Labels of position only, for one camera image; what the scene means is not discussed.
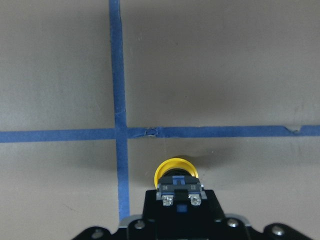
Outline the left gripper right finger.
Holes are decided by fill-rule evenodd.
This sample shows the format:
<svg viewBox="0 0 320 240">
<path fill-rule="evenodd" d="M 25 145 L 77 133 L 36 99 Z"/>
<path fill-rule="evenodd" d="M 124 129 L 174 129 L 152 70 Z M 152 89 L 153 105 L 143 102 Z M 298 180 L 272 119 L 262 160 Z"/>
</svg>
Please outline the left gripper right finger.
<svg viewBox="0 0 320 240">
<path fill-rule="evenodd" d="M 213 223 L 215 220 L 225 218 L 225 213 L 220 205 L 220 202 L 213 190 L 204 190 L 206 199 L 202 200 L 200 205 L 200 220 L 203 223 Z"/>
</svg>

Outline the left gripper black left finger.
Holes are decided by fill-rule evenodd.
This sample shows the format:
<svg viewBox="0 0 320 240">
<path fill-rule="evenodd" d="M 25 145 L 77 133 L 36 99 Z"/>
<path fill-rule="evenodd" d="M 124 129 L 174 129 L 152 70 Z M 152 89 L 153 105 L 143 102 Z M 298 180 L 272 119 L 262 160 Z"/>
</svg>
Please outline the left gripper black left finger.
<svg viewBox="0 0 320 240">
<path fill-rule="evenodd" d="M 142 220 L 146 225 L 159 223 L 159 203 L 156 190 L 147 190 L 145 192 Z"/>
</svg>

